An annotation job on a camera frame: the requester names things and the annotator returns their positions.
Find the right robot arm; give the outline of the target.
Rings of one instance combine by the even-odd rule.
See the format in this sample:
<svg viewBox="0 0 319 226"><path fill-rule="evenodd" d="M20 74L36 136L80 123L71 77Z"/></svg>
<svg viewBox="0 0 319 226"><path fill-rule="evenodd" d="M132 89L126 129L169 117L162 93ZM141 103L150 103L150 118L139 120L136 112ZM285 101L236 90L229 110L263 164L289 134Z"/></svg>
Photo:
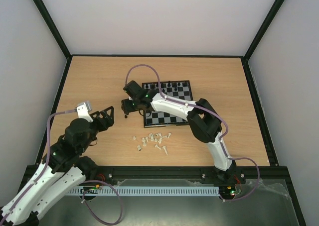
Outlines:
<svg viewBox="0 0 319 226"><path fill-rule="evenodd" d="M215 167L215 177L227 183L235 176L236 163L224 144L221 124L224 120L210 103L200 98L187 101L171 97L161 89L144 89L137 82L126 83L123 90L129 98L121 101L124 114L144 110L169 113L188 122L194 137L207 145Z"/></svg>

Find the black aluminium frame rail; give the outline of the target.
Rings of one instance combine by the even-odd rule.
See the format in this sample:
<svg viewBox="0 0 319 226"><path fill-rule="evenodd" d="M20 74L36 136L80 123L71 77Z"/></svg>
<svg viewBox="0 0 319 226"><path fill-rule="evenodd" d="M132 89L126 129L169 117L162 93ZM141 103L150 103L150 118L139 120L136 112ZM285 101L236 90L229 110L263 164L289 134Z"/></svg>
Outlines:
<svg viewBox="0 0 319 226"><path fill-rule="evenodd" d="M125 179L186 179L189 181L206 181L214 184L242 180L284 179L289 177L287 167L259 166L236 167L231 173L219 172L215 167L133 167L133 166L98 166L87 172L88 179L103 179L106 182L122 181Z"/></svg>

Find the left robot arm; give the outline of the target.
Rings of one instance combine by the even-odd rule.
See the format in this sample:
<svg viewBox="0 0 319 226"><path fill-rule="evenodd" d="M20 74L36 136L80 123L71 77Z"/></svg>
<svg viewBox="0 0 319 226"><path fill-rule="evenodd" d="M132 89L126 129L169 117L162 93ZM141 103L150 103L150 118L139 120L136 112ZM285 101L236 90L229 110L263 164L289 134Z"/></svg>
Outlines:
<svg viewBox="0 0 319 226"><path fill-rule="evenodd" d="M114 108L91 113L80 103L64 134L51 145L37 170L19 193L0 210L2 226L36 226L44 215L72 188L90 179L97 165L82 154L97 134L114 124Z"/></svg>

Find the clear plastic sheet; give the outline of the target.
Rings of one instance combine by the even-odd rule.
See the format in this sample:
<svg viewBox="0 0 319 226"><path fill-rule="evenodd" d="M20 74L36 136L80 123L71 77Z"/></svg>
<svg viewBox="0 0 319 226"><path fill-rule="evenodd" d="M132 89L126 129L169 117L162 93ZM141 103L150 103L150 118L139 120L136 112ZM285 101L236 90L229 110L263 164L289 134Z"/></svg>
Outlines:
<svg viewBox="0 0 319 226"><path fill-rule="evenodd" d="M283 180L262 180L257 182L256 179L247 179L242 188L241 196L247 196L248 199L258 199L266 201L269 199L283 199L284 201L290 200L286 183Z"/></svg>

